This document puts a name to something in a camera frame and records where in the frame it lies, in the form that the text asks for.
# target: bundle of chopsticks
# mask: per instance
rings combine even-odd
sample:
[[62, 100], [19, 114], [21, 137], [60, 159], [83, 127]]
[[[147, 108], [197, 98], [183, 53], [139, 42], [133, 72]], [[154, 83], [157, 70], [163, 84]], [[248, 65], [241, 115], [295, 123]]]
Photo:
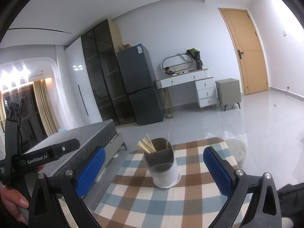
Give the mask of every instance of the bundle of chopsticks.
[[142, 139], [142, 142], [139, 141], [139, 142], [137, 143], [137, 145], [138, 145], [144, 152], [146, 152], [146, 153], [148, 153], [148, 154], [149, 154], [149, 153], [156, 152], [156, 149], [155, 149], [155, 147], [153, 146], [153, 143], [152, 143], [152, 141], [150, 140], [148, 134], [146, 134], [146, 135], [147, 135], [149, 141], [148, 141], [146, 138], [143, 138], [143, 139]]

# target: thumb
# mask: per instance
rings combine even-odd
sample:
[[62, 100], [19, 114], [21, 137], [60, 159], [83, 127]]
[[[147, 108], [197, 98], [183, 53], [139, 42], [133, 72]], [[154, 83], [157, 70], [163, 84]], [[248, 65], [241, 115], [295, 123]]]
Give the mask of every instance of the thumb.
[[28, 208], [29, 203], [27, 199], [18, 191], [13, 188], [6, 188], [7, 193], [5, 194], [5, 199], [15, 203], [23, 208]]

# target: human hand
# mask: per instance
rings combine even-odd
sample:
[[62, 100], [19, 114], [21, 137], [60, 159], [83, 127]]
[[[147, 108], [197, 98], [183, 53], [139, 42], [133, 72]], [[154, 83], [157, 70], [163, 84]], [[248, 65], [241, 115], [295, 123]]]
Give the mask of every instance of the human hand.
[[17, 221], [27, 224], [18, 208], [18, 206], [28, 208], [29, 203], [27, 199], [20, 194], [19, 191], [9, 186], [1, 186], [0, 195], [4, 206], [10, 214], [13, 215]]

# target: door frame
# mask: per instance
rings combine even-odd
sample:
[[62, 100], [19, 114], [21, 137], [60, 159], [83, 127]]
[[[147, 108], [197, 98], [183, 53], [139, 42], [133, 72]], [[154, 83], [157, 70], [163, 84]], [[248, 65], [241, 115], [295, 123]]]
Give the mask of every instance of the door frame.
[[[237, 63], [238, 63], [238, 65], [239, 65], [239, 70], [240, 70], [240, 74], [241, 74], [241, 83], [242, 83], [243, 93], [246, 95], [246, 94], [247, 94], [247, 93], [246, 93], [247, 89], [245, 88], [245, 85], [244, 85], [244, 76], [243, 76], [243, 71], [242, 71], [241, 62], [240, 62], [240, 59], [239, 59], [237, 47], [236, 47], [236, 45], [235, 45], [235, 41], [234, 41], [234, 39], [233, 39], [232, 32], [231, 32], [231, 30], [230, 30], [230, 28], [229, 28], [229, 25], [228, 25], [228, 23], [227, 23], [227, 20], [226, 20], [226, 18], [225, 18], [225, 16], [224, 16], [224, 14], [223, 14], [222, 11], [223, 11], [223, 10], [234, 10], [234, 11], [246, 12], [246, 13], [248, 14], [249, 19], [250, 19], [250, 21], [251, 21], [251, 24], [252, 24], [252, 26], [253, 26], [253, 28], [255, 29], [256, 32], [257, 32], [257, 29], [256, 29], [256, 27], [255, 27], [255, 25], [254, 25], [254, 23], [253, 23], [253, 21], [252, 21], [252, 19], [251, 19], [250, 14], [248, 13], [248, 11], [247, 11], [246, 9], [220, 8], [220, 7], [219, 7], [218, 10], [219, 10], [219, 12], [221, 13], [221, 15], [222, 15], [222, 17], [223, 17], [223, 20], [224, 20], [224, 22], [225, 22], [225, 24], [226, 24], [226, 27], [227, 27], [227, 29], [228, 29], [228, 31], [229, 31], [229, 35], [230, 35], [230, 38], [231, 38], [231, 41], [232, 41], [232, 44], [233, 44], [233, 47], [234, 47], [234, 50], [235, 50], [235, 55], [236, 55], [236, 57], [237, 57]], [[266, 58], [265, 58], [265, 55], [264, 55], [263, 47], [262, 47], [262, 45], [261, 45], [260, 37], [259, 37], [258, 33], [257, 33], [256, 35], [257, 35], [257, 39], [258, 39], [258, 41], [259, 41], [259, 45], [260, 45], [261, 52], [262, 52], [262, 55], [263, 55], [264, 68], [265, 68], [265, 72], [266, 72], [266, 76], [267, 76], [267, 87], [268, 87], [268, 89], [269, 89], [269, 78], [268, 78], [268, 71], [267, 71], [267, 67], [266, 67]]]

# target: gray bedside cabinet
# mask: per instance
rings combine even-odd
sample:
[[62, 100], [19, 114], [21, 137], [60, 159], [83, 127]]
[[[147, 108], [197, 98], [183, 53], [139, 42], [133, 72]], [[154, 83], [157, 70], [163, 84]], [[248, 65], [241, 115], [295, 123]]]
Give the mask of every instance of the gray bedside cabinet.
[[238, 104], [240, 107], [241, 90], [240, 82], [235, 79], [225, 79], [215, 82], [219, 105], [224, 105], [226, 111], [227, 105]]

